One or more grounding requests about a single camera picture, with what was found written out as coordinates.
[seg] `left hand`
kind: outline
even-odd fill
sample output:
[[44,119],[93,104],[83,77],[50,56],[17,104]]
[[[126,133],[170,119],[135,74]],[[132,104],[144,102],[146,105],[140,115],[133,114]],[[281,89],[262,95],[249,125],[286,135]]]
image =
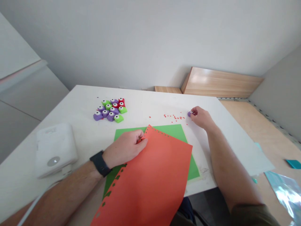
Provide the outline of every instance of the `left hand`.
[[112,169],[135,158],[147,144],[147,139],[137,144],[143,135],[142,130],[123,133],[103,153],[103,159],[107,166]]

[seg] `white device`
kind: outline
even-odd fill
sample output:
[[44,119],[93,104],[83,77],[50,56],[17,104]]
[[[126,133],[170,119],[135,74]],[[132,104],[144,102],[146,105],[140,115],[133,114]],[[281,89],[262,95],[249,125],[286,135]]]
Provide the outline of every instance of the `white device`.
[[77,160],[73,131],[69,123],[37,132],[35,174],[38,179],[54,174]]

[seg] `red-orange paper sheet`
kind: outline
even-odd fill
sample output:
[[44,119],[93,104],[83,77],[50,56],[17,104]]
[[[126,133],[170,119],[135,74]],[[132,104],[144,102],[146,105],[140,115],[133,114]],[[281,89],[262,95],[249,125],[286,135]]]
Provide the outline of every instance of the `red-orange paper sheet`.
[[170,225],[184,197],[192,146],[151,125],[140,154],[122,167],[91,226]]

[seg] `white table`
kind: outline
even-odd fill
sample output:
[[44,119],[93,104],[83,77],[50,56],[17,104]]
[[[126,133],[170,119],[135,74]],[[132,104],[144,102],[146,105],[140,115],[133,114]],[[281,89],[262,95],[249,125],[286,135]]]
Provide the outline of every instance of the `white table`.
[[[101,100],[120,97],[125,98],[128,109],[123,122],[118,124],[106,119],[100,121],[93,119]],[[37,131],[62,122],[68,122],[73,127],[79,156],[73,169],[110,145],[114,140],[116,129],[144,127],[148,124],[152,126],[182,124],[188,143],[193,145],[194,159],[203,173],[203,180],[187,185],[185,195],[216,187],[207,135],[187,117],[187,112],[196,105],[210,112],[250,175],[274,168],[215,97],[78,85],[0,165],[0,222],[33,200],[51,183],[62,178],[61,172],[41,180],[36,179],[34,174]],[[182,116],[185,119],[176,122],[173,117],[164,117],[164,114]],[[81,205],[72,225],[87,225],[91,222],[101,203],[103,186],[104,183],[100,183]]]

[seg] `sleeve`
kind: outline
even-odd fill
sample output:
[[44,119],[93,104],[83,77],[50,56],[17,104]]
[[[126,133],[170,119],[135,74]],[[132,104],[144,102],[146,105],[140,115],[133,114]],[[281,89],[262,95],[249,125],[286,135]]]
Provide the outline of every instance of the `sleeve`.
[[231,225],[280,226],[266,205],[236,205],[231,212]]

